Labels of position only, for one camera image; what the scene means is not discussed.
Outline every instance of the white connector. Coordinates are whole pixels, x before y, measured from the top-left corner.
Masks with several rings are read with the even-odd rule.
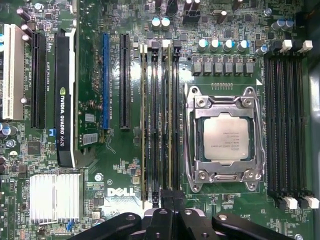
[[[15,24],[4,25],[2,118],[23,120],[25,33]]]

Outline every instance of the blue pcie slot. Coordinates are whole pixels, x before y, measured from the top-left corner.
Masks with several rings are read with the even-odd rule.
[[[102,77],[102,96],[103,96],[103,113],[102,127],[109,128],[109,35],[103,34],[103,77]]]

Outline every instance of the cpu socket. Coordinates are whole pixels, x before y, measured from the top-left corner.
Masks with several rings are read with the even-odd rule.
[[[185,84],[184,100],[184,161],[192,191],[199,192],[205,183],[232,182],[255,191],[266,157],[253,87],[240,96],[208,96]]]

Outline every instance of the aluminum heatsink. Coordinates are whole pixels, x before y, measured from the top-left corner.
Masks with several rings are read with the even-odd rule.
[[[81,174],[38,174],[30,178],[30,220],[33,223],[79,221],[83,215]]]

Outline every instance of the black pcie slot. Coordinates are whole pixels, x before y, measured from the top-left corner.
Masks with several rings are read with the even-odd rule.
[[[39,32],[32,33],[32,81],[31,81],[31,127],[46,127],[46,37]]]
[[[130,36],[120,34],[120,129],[130,129]]]

